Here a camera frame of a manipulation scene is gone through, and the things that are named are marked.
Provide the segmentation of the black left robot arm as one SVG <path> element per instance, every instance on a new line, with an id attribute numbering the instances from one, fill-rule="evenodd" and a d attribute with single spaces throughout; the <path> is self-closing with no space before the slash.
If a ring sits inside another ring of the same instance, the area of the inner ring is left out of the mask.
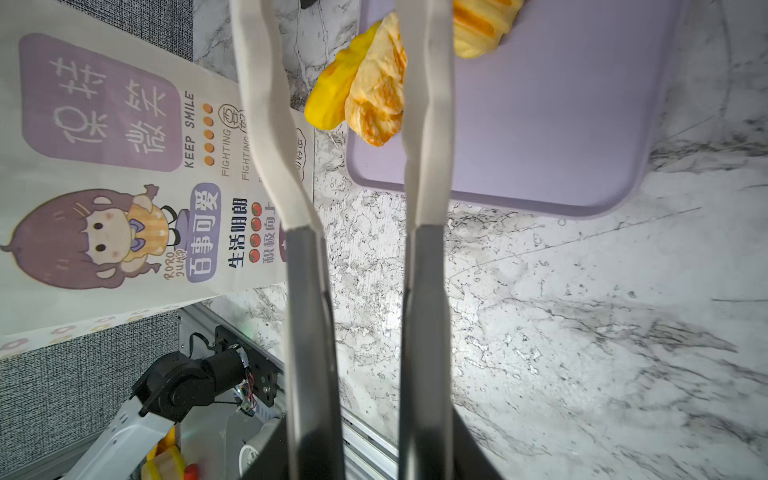
<path id="1" fill-rule="evenodd" d="M 160 357 L 65 477 L 129 478 L 151 448 L 193 408 L 213 404 L 217 396 L 246 380 L 248 366 L 241 349 L 225 349 L 202 359 L 178 351 Z"/>

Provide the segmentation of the striped twisted bread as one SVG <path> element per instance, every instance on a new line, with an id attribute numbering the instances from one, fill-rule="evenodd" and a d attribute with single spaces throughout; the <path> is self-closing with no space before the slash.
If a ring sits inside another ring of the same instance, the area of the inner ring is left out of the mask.
<path id="1" fill-rule="evenodd" d="M 524 0 L 454 0 L 455 54 L 474 59 L 496 50 L 524 5 Z"/>

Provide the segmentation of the yellow lemon shaped bread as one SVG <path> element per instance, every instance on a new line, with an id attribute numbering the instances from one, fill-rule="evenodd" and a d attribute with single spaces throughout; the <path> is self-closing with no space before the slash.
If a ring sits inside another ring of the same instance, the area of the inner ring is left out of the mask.
<path id="1" fill-rule="evenodd" d="M 381 21 L 355 37 L 320 74 L 305 105 L 305 118 L 320 130 L 335 129 L 345 120 L 345 102 Z"/>

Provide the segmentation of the pale braided bread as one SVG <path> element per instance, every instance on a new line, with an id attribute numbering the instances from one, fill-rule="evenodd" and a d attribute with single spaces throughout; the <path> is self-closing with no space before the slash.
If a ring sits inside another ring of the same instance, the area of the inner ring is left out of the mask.
<path id="1" fill-rule="evenodd" d="M 347 124 L 369 145 L 381 147 L 401 130 L 407 64 L 399 17 L 392 11 L 376 29 L 344 105 Z"/>

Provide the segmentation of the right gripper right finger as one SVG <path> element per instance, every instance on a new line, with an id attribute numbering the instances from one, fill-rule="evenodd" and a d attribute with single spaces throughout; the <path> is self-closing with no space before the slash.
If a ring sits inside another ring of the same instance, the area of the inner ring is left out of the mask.
<path id="1" fill-rule="evenodd" d="M 395 9 L 408 57 L 401 131 L 407 213 L 398 476 L 450 479 L 451 321 L 444 230 L 455 147 L 453 5 L 398 1 Z"/>

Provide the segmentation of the white patterned paper bag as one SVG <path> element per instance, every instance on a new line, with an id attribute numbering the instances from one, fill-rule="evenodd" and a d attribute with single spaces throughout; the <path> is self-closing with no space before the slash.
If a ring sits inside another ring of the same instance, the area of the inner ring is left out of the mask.
<path id="1" fill-rule="evenodd" d="M 56 1 L 1 5 L 1 355 L 285 278 L 235 82 Z"/>

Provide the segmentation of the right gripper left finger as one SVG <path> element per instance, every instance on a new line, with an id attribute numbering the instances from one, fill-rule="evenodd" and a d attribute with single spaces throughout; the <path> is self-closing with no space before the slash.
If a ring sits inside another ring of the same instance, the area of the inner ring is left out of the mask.
<path id="1" fill-rule="evenodd" d="M 292 479 L 345 476 L 341 407 L 323 227 L 295 164 L 297 128 L 274 7 L 230 4 L 251 158 L 275 205 L 287 246 L 284 366 Z"/>

